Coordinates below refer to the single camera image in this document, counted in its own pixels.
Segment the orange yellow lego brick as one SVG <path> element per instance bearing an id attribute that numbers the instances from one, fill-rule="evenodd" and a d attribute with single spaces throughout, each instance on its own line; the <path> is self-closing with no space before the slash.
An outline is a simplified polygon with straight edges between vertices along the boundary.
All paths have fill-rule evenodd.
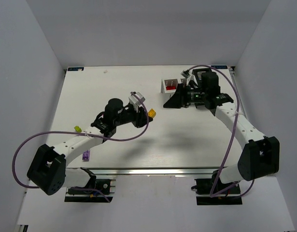
<path id="1" fill-rule="evenodd" d="M 154 109 L 150 109 L 148 112 L 148 116 L 154 118 L 156 116 L 156 111 Z"/>

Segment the red lego brick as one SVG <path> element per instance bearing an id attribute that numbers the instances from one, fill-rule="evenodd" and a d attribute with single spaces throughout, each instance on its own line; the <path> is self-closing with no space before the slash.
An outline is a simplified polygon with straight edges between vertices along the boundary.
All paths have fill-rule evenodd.
<path id="1" fill-rule="evenodd" d="M 167 91 L 176 90 L 176 86 L 166 86 L 166 90 Z"/>

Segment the small green lego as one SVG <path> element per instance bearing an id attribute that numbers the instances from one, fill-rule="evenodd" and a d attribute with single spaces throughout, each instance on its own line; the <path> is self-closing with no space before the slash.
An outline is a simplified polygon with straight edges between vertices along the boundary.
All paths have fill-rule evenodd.
<path id="1" fill-rule="evenodd" d="M 82 132 L 82 129 L 81 129 L 79 126 L 75 126 L 75 127 L 74 127 L 74 130 L 75 130 L 76 132 Z"/>

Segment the purple lego brick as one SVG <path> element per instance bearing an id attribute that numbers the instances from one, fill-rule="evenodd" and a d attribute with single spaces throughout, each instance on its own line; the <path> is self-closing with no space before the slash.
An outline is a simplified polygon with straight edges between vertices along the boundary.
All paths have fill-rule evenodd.
<path id="1" fill-rule="evenodd" d="M 82 154 L 82 161 L 89 161 L 89 160 L 90 160 L 90 150 L 87 150 Z"/>

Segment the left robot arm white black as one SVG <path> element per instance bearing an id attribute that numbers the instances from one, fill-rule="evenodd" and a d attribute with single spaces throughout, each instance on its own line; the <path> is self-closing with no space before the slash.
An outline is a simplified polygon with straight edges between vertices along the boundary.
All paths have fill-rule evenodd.
<path id="1" fill-rule="evenodd" d="M 94 191 L 96 177 L 86 168 L 67 166 L 93 147 L 113 140 L 118 126 L 131 123 L 136 128 L 147 128 L 153 118 L 143 105 L 145 98 L 133 92 L 127 105 L 118 98 L 110 99 L 104 111 L 82 133 L 54 146 L 40 146 L 28 169 L 27 177 L 47 195 L 67 187 Z"/>

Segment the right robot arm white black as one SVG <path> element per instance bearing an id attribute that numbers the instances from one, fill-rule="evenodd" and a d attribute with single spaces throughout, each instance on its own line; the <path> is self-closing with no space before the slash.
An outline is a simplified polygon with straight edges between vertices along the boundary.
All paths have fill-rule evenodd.
<path id="1" fill-rule="evenodd" d="M 186 81 L 166 87 L 173 90 L 163 107 L 180 109 L 191 104 L 205 106 L 231 132 L 242 148 L 238 162 L 218 172 L 222 184 L 252 181 L 279 171 L 280 142 L 274 136 L 267 137 L 256 129 L 245 116 L 239 114 L 238 101 L 221 92 L 219 76 L 210 69 L 201 74 L 189 75 Z"/>

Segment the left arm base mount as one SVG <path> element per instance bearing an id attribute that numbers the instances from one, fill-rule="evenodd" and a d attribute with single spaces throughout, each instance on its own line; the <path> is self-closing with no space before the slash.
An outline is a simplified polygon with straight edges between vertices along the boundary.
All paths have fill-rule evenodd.
<path id="1" fill-rule="evenodd" d="M 110 203 L 116 179 L 97 176 L 89 169 L 68 169 L 64 186 L 67 203 Z"/>

